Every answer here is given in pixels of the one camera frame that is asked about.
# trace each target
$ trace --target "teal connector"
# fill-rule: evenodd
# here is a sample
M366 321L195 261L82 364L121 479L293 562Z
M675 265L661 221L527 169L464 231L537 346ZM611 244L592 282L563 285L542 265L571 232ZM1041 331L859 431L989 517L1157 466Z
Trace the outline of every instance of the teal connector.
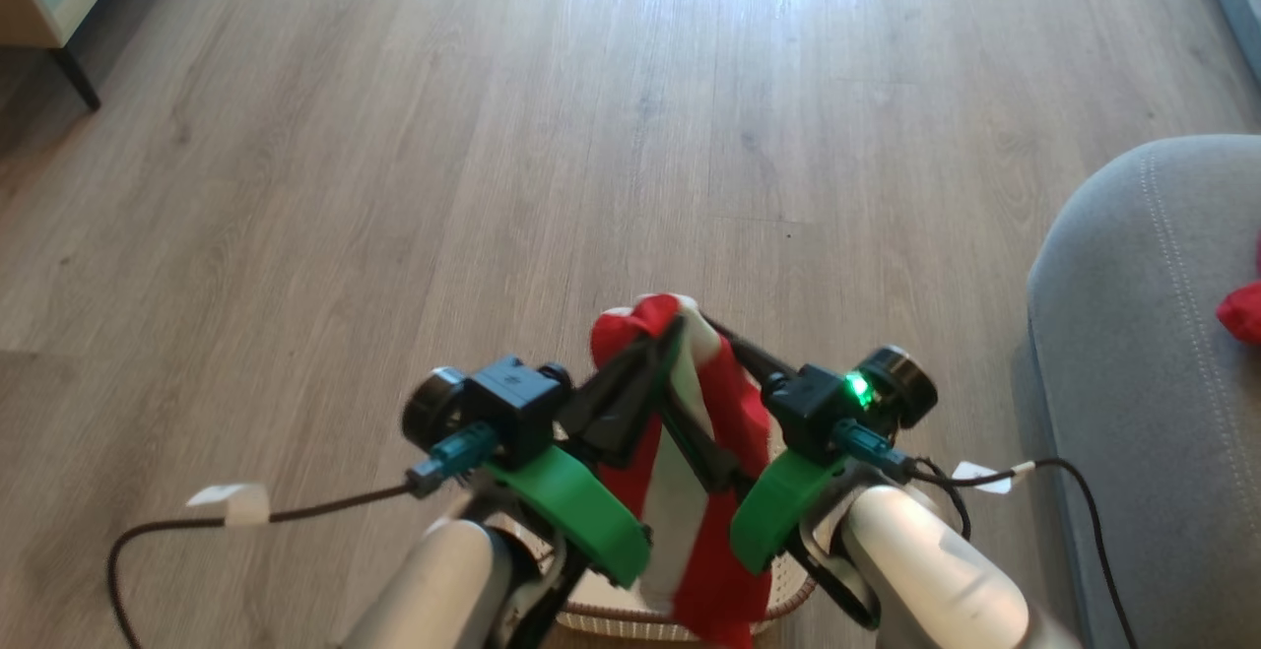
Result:
M910 481L910 475L907 474L909 457L859 421L839 421L832 428L832 442L841 452L874 466L898 484Z
M482 421L434 444L429 459L407 470L407 480L414 484L411 494L420 499L429 497L446 479L479 468L498 446L498 435Z

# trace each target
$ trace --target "laundry basket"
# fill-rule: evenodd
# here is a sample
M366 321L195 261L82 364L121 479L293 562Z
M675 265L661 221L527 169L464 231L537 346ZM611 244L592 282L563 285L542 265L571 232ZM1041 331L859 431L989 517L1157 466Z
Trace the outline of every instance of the laundry basket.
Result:
M779 426L770 421L770 457L783 451L783 435ZM517 534L535 556L547 552L549 544L523 529L517 523L508 523L507 531ZM770 568L770 595L767 600L767 614L754 625L754 634L765 630L777 619L792 612L810 597L815 581L806 575L801 565L788 556L779 556ZM607 578L588 571L586 576L574 589L569 602L556 617L561 625L572 630L618 636L623 639L644 639L662 641L697 641L697 636L687 629L672 623L667 616L644 605L634 589L614 587Z

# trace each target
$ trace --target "black furniture leg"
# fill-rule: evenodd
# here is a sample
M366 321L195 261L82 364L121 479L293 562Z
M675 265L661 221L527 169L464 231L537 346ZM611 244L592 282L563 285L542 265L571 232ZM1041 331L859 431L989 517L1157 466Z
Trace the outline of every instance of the black furniture leg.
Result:
M73 55L71 55L71 52L67 52L66 48L49 48L48 52L53 57L53 60L57 60L62 73L64 73L66 78L71 81L74 89L78 89L79 97L87 102L88 110L93 111L93 113L95 111L101 110L101 98L97 96L96 89L92 88L91 81L87 79L86 74L83 74L82 67L78 66L78 62Z

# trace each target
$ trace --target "green led light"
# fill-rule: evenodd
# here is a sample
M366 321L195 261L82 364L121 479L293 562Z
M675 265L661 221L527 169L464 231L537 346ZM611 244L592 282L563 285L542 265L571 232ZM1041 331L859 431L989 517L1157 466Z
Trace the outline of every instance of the green led light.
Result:
M849 384L850 389L854 392L854 397L859 399L860 406L865 408L871 406L871 401L875 398L875 392L871 389L871 384L868 383L860 372L847 372L845 374L845 383Z

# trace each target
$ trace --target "green plastic part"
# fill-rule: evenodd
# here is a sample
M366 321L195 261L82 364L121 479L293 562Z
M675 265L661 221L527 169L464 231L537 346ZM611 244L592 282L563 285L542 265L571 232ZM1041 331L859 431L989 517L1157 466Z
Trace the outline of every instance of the green plastic part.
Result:
M788 533L845 468L846 456L820 466L792 450L770 461L731 518L731 552L750 573L762 573L783 551Z
M651 546L634 514L564 450L550 447L513 471L485 466L620 587L648 566Z

